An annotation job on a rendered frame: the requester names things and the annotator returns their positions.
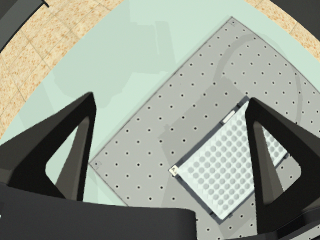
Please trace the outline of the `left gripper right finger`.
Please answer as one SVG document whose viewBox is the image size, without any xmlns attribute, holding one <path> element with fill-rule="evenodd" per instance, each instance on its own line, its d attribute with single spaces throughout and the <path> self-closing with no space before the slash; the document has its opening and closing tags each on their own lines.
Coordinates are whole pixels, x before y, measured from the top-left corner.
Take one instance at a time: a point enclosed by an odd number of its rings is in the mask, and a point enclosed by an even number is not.
<svg viewBox="0 0 320 240">
<path fill-rule="evenodd" d="M 264 234 L 302 212 L 320 206 L 320 138 L 255 97 L 250 98 L 245 120 L 254 181 L 257 234 Z M 301 167 L 300 177 L 285 191 L 271 159 L 262 126 Z"/>
</svg>

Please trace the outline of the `grey rectangular base plate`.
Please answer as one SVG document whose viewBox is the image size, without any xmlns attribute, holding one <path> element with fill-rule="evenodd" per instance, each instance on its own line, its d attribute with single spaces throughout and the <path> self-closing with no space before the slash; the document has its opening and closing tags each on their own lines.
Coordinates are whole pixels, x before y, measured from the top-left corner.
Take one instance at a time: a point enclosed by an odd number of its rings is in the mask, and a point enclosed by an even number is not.
<svg viewBox="0 0 320 240">
<path fill-rule="evenodd" d="M 125 205 L 186 208 L 197 240 L 257 235 L 255 193 L 221 225 L 169 169 L 247 95 L 320 138 L 320 92 L 280 52 L 231 16 L 88 162 Z"/>
</svg>

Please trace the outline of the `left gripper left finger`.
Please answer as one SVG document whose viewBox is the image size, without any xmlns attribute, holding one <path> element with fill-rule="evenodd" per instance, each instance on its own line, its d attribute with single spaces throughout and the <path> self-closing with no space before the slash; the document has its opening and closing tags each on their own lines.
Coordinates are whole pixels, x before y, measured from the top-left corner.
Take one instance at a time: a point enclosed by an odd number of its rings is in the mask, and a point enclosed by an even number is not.
<svg viewBox="0 0 320 240">
<path fill-rule="evenodd" d="M 83 201 L 96 111 L 93 92 L 87 92 L 0 145 L 0 182 L 24 191 Z M 46 164 L 76 127 L 70 153 L 54 185 L 46 175 Z"/>
</svg>

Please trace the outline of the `white well plate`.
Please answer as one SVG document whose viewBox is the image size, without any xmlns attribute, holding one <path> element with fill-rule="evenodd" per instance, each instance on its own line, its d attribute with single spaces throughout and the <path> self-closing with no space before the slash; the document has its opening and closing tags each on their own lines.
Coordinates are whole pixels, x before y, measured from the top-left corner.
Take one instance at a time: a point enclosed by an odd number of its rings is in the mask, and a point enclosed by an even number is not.
<svg viewBox="0 0 320 240">
<path fill-rule="evenodd" d="M 249 101 L 176 170 L 182 179 L 222 220 L 254 190 L 245 121 L 245 111 L 248 103 Z M 275 167 L 287 151 L 263 126 L 262 128 Z"/>
</svg>

